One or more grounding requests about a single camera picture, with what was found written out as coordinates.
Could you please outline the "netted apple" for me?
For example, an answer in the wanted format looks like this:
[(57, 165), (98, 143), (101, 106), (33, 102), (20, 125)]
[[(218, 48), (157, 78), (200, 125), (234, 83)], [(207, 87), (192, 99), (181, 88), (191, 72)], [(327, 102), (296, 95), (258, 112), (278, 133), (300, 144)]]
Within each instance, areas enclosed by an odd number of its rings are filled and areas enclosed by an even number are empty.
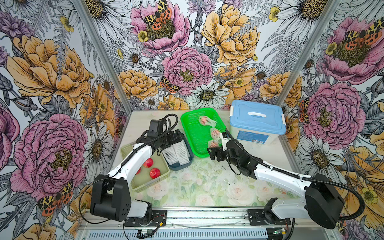
[(220, 146), (217, 140), (208, 141), (208, 148), (218, 148)]
[(217, 128), (210, 128), (210, 135), (213, 140), (216, 140), (217, 142), (221, 141), (222, 133), (219, 129)]

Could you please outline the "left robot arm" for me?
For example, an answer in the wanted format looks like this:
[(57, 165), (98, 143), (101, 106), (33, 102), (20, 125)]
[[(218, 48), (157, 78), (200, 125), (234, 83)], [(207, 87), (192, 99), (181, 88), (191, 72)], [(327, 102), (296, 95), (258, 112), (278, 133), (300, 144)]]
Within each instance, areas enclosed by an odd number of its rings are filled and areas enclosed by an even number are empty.
[(151, 120), (149, 129), (136, 140), (132, 151), (123, 161), (106, 175), (98, 175), (92, 184), (90, 213), (105, 218), (106, 221), (133, 221), (147, 225), (153, 217), (151, 203), (134, 200), (129, 186), (153, 153), (164, 151), (183, 140), (176, 130), (179, 118), (168, 114), (159, 120)]

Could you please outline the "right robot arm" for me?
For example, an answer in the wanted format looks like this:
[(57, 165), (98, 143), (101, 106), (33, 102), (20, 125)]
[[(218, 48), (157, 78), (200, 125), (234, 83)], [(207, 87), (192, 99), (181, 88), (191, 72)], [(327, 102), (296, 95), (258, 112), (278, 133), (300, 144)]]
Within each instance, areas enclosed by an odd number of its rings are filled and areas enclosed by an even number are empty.
[[(337, 222), (352, 220), (363, 214), (366, 204), (357, 190), (331, 182), (322, 174), (301, 175), (273, 166), (252, 156), (229, 130), (219, 136), (222, 142), (210, 144), (207, 149), (211, 160), (225, 161), (230, 167), (236, 167), (240, 175), (274, 184), (297, 195), (292, 200), (271, 198), (258, 213), (258, 219), (270, 225), (276, 224), (278, 220), (311, 219), (319, 226), (332, 230)], [(342, 216), (345, 201), (338, 189), (346, 190), (357, 197), (359, 206), (354, 213)]]

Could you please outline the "bright green plastic basket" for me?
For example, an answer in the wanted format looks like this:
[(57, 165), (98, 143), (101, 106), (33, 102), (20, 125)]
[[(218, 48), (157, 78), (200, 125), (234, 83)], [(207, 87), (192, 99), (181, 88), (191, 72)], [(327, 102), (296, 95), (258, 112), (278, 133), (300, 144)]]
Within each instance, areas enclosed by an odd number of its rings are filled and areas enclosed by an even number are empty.
[(215, 128), (224, 132), (227, 128), (215, 109), (203, 108), (182, 114), (181, 123), (185, 131), (188, 143), (196, 157), (207, 158), (208, 141), (212, 140), (210, 134), (211, 126), (203, 126), (199, 123), (200, 116), (207, 116), (217, 122)]

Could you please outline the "dark teal plastic tub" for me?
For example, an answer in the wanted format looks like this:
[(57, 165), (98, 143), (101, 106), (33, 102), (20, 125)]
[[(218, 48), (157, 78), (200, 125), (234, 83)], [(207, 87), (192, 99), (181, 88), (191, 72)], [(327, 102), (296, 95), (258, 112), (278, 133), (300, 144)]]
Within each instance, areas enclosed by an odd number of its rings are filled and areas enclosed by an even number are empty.
[(191, 164), (192, 164), (192, 162), (193, 162), (193, 159), (194, 159), (194, 154), (193, 154), (193, 152), (192, 152), (192, 149), (191, 149), (191, 147), (190, 147), (190, 145), (189, 145), (189, 143), (188, 143), (188, 141), (187, 141), (187, 139), (186, 139), (186, 137), (184, 138), (184, 140), (183, 140), (184, 142), (185, 142), (185, 144), (187, 145), (187, 148), (188, 148), (188, 151), (189, 151), (189, 153), (190, 153), (190, 162), (188, 163), (188, 164), (186, 164), (186, 165), (182, 165), (182, 166), (180, 166), (179, 164), (175, 164), (175, 165), (169, 165), (168, 163), (168, 166), (169, 166), (169, 168), (172, 170), (172, 171), (179, 171), (179, 170), (182, 170), (182, 169), (184, 169), (184, 168), (187, 168), (187, 167), (189, 167)]

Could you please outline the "blue lidded storage box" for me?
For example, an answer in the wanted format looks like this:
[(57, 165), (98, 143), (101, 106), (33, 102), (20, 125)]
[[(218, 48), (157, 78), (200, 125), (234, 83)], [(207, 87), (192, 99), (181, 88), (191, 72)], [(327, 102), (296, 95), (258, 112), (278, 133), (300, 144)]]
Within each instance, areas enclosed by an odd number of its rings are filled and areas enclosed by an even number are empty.
[(269, 145), (286, 133), (283, 110), (269, 105), (234, 100), (230, 108), (230, 134), (238, 141)]

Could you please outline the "pale green perforated basket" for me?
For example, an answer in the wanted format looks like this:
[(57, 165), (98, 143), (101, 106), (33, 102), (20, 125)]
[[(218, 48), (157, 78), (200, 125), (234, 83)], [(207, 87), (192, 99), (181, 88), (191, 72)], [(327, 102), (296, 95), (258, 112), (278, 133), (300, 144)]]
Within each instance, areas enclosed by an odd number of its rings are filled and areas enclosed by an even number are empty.
[[(154, 161), (153, 166), (150, 168), (141, 167), (141, 171), (133, 178), (131, 182), (132, 191), (137, 193), (142, 192), (169, 177), (171, 170), (163, 155), (158, 156), (156, 153), (154, 153), (151, 156), (151, 159)], [(154, 168), (160, 170), (161, 175), (155, 179), (152, 179), (150, 172)]]

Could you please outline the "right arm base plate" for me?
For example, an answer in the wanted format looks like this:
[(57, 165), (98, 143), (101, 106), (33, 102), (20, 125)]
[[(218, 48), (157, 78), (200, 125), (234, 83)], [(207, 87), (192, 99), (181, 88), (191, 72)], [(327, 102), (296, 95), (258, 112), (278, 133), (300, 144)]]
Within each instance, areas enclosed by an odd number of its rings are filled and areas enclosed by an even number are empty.
[(291, 220), (278, 219), (272, 212), (264, 209), (248, 209), (244, 218), (249, 221), (251, 226), (286, 226), (291, 224)]

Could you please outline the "aluminium front rail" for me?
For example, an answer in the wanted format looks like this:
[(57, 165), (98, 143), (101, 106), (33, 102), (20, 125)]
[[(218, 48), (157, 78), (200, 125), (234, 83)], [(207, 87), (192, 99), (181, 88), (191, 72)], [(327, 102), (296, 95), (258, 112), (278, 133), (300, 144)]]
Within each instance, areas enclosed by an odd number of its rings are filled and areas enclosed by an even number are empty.
[(313, 221), (296, 219), (276, 225), (263, 224), (248, 215), (250, 207), (236, 208), (167, 208), (158, 217), (164, 226), (129, 227), (115, 221), (90, 222), (79, 228), (78, 240), (340, 240), (336, 230), (326, 230)]

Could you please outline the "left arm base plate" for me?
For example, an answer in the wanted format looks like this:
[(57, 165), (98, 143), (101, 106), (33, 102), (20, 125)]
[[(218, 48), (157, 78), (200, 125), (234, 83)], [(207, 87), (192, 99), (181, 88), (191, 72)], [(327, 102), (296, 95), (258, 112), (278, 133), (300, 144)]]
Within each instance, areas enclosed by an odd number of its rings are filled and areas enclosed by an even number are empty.
[(167, 210), (152, 210), (150, 215), (143, 218), (127, 218), (124, 221), (125, 227), (162, 227), (167, 223)]

